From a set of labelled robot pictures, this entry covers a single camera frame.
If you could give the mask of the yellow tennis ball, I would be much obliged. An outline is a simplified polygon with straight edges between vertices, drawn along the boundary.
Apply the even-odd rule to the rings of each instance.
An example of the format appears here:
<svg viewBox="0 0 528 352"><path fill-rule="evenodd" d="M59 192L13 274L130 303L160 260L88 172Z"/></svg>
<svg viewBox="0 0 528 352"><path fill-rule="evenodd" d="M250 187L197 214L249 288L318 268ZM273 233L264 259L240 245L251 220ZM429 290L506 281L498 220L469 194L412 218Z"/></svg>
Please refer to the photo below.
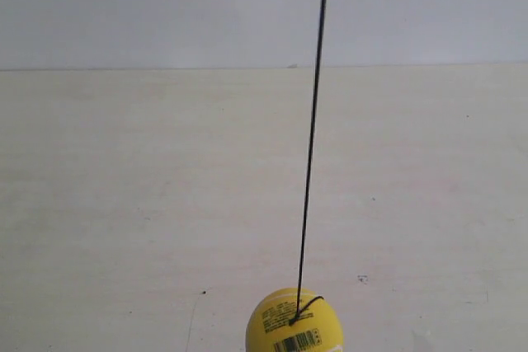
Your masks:
<svg viewBox="0 0 528 352"><path fill-rule="evenodd" d="M245 332L247 352L343 351L336 311L309 290L278 289L255 307Z"/></svg>

